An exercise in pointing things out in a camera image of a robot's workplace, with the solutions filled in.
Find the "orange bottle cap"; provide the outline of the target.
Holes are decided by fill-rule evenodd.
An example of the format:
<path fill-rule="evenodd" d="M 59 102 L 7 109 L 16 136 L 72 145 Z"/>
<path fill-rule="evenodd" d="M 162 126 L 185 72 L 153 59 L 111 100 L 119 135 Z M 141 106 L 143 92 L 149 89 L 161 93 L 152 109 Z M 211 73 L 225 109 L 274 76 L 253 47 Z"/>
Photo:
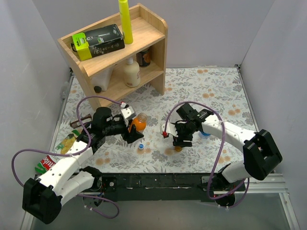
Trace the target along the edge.
<path fill-rule="evenodd" d="M 175 146 L 175 147 L 174 147 L 174 150 L 177 151 L 177 152 L 181 152 L 181 151 L 182 151 L 182 147 L 180 147 L 180 146 Z"/>

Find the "orange juice bottle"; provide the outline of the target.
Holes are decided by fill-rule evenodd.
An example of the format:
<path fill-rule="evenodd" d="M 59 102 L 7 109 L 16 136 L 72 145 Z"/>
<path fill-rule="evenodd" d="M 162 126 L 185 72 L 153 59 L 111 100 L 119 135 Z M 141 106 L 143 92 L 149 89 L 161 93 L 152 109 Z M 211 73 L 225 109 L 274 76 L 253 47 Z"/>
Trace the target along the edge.
<path fill-rule="evenodd" d="M 146 122 L 147 122 L 147 115 L 145 113 L 139 113 L 136 116 L 136 118 L 133 119 L 129 127 L 129 132 L 131 132 L 132 126 L 135 125 L 136 130 L 140 133 L 143 133 L 143 131 L 146 128 Z"/>

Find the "blue label water bottle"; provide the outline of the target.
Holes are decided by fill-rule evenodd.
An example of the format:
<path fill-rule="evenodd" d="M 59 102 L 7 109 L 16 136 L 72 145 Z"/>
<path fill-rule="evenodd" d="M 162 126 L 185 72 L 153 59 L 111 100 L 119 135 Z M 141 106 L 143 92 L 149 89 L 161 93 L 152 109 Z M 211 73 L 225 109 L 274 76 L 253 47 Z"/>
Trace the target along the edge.
<path fill-rule="evenodd" d="M 208 139 L 211 135 L 205 132 L 199 132 L 199 137 L 201 139 Z"/>

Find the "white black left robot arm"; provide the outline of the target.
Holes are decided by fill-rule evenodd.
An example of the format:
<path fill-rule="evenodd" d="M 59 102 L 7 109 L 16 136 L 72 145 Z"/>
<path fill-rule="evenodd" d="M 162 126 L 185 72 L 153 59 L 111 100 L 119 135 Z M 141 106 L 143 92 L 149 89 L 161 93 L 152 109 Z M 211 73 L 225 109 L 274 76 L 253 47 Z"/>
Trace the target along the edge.
<path fill-rule="evenodd" d="M 135 127 L 129 127 L 135 116 L 134 109 L 128 105 L 116 116 L 112 116 L 110 108 L 99 107 L 69 149 L 68 156 L 62 157 L 37 179 L 25 182 L 22 208 L 49 224 L 62 206 L 78 193 L 87 189 L 98 191 L 102 186 L 99 170 L 83 168 L 76 176 L 73 174 L 104 144 L 107 136 L 121 135 L 127 143 L 142 138 L 143 134 Z"/>

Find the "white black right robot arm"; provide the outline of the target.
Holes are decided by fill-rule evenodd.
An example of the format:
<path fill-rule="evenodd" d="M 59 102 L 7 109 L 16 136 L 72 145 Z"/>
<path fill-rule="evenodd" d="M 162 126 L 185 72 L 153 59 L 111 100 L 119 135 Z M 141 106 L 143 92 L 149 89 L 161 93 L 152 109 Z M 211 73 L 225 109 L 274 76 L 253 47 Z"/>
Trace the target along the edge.
<path fill-rule="evenodd" d="M 213 135 L 221 139 L 221 145 L 216 157 L 219 161 L 225 143 L 229 143 L 243 153 L 243 160 L 229 163 L 215 173 L 216 164 L 210 173 L 206 193 L 210 200 L 226 209 L 233 208 L 239 203 L 228 202 L 227 198 L 243 184 L 249 185 L 250 179 L 264 180 L 283 158 L 271 135 L 265 129 L 261 131 L 247 130 L 224 121 L 212 108 L 202 105 L 197 111 L 192 108 L 193 101 L 180 102 L 172 108 L 180 116 L 176 122 L 165 121 L 161 128 L 166 138 L 173 137 L 173 145 L 190 147 L 193 134 L 197 131 Z"/>

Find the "blue white bottle cap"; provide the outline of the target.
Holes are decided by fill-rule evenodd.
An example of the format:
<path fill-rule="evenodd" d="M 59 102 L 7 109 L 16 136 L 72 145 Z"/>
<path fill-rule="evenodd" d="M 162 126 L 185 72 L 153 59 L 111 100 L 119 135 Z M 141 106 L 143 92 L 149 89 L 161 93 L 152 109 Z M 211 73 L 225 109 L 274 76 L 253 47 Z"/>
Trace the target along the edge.
<path fill-rule="evenodd" d="M 144 145 L 143 144 L 139 144 L 138 149 L 139 150 L 143 150 L 144 149 Z"/>

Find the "cream lotion pump bottle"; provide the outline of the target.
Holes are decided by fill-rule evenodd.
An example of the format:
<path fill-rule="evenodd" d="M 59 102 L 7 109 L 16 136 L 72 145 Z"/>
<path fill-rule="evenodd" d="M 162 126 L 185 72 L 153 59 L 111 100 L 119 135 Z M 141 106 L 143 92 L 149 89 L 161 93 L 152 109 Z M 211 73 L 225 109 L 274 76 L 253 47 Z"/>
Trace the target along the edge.
<path fill-rule="evenodd" d="M 123 66 L 124 82 L 128 87 L 137 87 L 141 82 L 140 67 L 133 57 L 126 60 Z"/>

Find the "brown chocolate bar wrapper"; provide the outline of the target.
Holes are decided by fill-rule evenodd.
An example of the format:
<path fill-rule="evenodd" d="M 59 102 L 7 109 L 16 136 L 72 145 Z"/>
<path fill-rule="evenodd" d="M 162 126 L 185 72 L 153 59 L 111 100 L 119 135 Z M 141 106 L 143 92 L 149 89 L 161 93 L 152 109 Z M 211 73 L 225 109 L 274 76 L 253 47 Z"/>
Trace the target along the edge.
<path fill-rule="evenodd" d="M 92 121 L 92 116 L 90 114 L 87 114 L 86 116 L 81 118 L 81 121 L 85 125 L 86 123 L 89 123 Z M 78 128 L 81 126 L 81 123 L 79 120 L 76 120 L 76 121 L 71 122 L 69 125 L 72 128 Z"/>

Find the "white jug black cap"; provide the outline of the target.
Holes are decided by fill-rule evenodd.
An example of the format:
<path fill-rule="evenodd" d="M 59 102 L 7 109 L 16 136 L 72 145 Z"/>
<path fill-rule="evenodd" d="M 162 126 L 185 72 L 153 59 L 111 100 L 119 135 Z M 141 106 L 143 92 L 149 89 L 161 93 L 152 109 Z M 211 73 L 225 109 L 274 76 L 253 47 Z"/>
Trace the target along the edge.
<path fill-rule="evenodd" d="M 91 84 L 94 87 L 95 93 L 100 93 L 107 90 L 112 72 L 113 68 L 108 68 L 93 76 L 91 79 Z"/>

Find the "wooden shelf unit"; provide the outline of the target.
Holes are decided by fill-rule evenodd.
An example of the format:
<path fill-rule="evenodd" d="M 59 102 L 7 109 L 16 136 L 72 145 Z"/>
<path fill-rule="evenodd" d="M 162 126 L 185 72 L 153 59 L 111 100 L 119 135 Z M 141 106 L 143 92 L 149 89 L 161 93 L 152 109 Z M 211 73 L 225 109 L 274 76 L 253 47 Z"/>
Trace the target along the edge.
<path fill-rule="evenodd" d="M 91 83 L 95 74 L 108 68 L 113 68 L 107 91 L 100 93 L 102 97 L 108 97 L 118 101 L 136 90 L 128 87 L 123 80 L 122 67 L 126 59 L 135 58 L 136 54 L 148 48 L 151 53 L 149 66 L 140 69 L 140 86 L 147 83 L 152 85 L 160 94 L 165 92 L 165 69 L 167 53 L 168 26 L 166 21 L 156 13 L 138 3 L 130 7 L 130 19 L 132 26 L 133 43 L 126 45 L 124 49 L 117 50 L 92 59 L 81 61 L 79 56 L 71 48 L 72 34 L 58 39 L 59 46 L 77 78 L 84 94 L 89 97 L 89 104 L 93 110 L 98 107 L 108 107 L 112 103 L 97 98 L 97 93 Z"/>

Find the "floral patterned table mat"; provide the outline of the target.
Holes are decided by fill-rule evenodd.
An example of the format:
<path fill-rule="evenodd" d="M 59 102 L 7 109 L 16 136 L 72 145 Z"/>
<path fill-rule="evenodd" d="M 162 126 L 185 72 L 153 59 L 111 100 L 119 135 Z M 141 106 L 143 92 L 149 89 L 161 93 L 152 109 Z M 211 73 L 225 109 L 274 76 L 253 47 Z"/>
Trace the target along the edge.
<path fill-rule="evenodd" d="M 216 157 L 221 145 L 219 138 L 201 139 L 193 136 L 193 145 L 181 152 L 174 150 L 172 138 L 163 138 L 160 126 L 169 116 L 179 120 L 172 108 L 179 102 L 193 101 L 193 108 L 206 105 L 226 122 L 256 130 L 254 120 L 236 68 L 167 69 L 165 93 L 160 94 L 151 85 L 144 85 L 125 99 L 136 113 L 147 115 L 144 137 L 127 144 L 121 136 L 107 137 L 105 144 L 84 162 L 104 173 L 209 173 L 216 164 L 223 166 L 241 161 L 243 154 L 225 143 L 219 161 Z"/>

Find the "dark jar on shelf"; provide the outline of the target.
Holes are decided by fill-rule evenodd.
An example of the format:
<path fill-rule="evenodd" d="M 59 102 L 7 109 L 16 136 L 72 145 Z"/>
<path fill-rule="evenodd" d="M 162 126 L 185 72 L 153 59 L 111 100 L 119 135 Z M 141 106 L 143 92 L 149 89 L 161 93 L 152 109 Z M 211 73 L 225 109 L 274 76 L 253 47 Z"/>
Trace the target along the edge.
<path fill-rule="evenodd" d="M 146 48 L 136 54 L 136 60 L 140 67 L 147 67 L 151 63 L 150 48 Z"/>

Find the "chips snack bag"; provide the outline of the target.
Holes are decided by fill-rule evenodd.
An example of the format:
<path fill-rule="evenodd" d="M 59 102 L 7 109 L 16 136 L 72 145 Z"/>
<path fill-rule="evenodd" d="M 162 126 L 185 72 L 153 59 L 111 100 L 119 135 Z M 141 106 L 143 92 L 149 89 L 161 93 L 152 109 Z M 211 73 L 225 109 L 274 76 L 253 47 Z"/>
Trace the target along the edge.
<path fill-rule="evenodd" d="M 73 146 L 77 137 L 81 134 L 82 128 L 72 130 L 53 150 L 55 154 L 65 155 Z M 45 155 L 44 158 L 35 166 L 35 174 L 42 175 L 53 167 L 62 157 Z"/>

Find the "black green product box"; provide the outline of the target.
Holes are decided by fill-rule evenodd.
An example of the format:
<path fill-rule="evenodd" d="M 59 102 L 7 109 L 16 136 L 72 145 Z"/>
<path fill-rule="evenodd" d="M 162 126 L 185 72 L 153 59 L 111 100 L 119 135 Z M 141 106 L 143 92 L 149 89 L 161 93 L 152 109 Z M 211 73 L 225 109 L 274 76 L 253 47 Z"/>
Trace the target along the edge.
<path fill-rule="evenodd" d="M 72 36 L 71 48 L 81 61 L 125 48 L 123 35 L 116 24 Z"/>

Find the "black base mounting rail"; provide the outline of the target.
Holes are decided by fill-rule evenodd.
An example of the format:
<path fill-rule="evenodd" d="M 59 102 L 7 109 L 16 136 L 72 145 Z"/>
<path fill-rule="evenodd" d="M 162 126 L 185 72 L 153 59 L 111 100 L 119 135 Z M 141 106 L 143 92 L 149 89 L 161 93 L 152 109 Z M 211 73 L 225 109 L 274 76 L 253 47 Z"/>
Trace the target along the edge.
<path fill-rule="evenodd" d="M 212 183 L 206 193 L 209 173 L 103 173 L 84 192 L 112 201 L 199 200 L 211 202 L 234 188 L 246 190 L 239 181 L 228 185 Z"/>

